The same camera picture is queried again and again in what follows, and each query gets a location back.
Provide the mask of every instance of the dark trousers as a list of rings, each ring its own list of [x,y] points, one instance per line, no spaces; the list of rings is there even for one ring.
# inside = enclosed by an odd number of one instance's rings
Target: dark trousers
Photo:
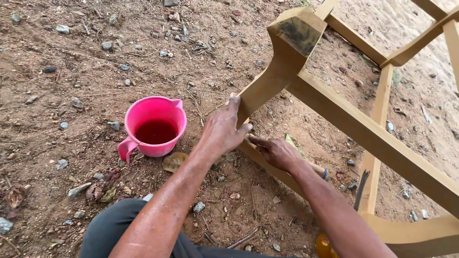
[[[124,199],[98,214],[89,224],[81,245],[79,258],[107,258],[121,235],[126,231],[147,202]],[[171,258],[271,258],[248,251],[195,246],[180,232]]]

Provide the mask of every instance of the red liquid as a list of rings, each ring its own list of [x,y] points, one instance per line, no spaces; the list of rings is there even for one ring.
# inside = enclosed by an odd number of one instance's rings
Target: red liquid
[[[177,129],[167,120],[154,119],[141,124],[135,137],[147,144],[162,144],[177,137]]]

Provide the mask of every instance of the forearm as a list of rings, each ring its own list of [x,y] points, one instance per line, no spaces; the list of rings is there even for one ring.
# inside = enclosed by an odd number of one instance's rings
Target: forearm
[[[110,258],[168,258],[186,214],[213,159],[195,147],[137,215]]]
[[[341,258],[396,257],[346,199],[317,176],[310,166],[304,163],[290,173]]]

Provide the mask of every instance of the hand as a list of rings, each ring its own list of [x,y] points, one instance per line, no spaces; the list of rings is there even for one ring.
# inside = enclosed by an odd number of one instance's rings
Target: hand
[[[296,148],[284,139],[264,140],[250,135],[249,140],[257,145],[256,150],[263,154],[269,164],[280,170],[291,173],[294,166],[305,163]]]
[[[244,136],[253,126],[245,123],[239,129],[236,128],[237,110],[240,103],[241,97],[231,93],[225,106],[212,113],[207,119],[196,149],[217,159],[242,143]]]

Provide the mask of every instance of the pink jug spout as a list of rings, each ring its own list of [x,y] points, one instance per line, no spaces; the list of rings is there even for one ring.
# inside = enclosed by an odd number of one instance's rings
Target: pink jug spout
[[[125,161],[127,164],[129,164],[129,156],[131,155],[131,152],[137,148],[139,144],[135,141],[133,141],[130,137],[124,139],[124,141],[120,142],[118,144],[118,153],[120,159]]]
[[[182,100],[175,99],[175,100],[171,100],[171,101],[175,105],[176,108],[180,108],[180,109],[183,108],[183,101]]]

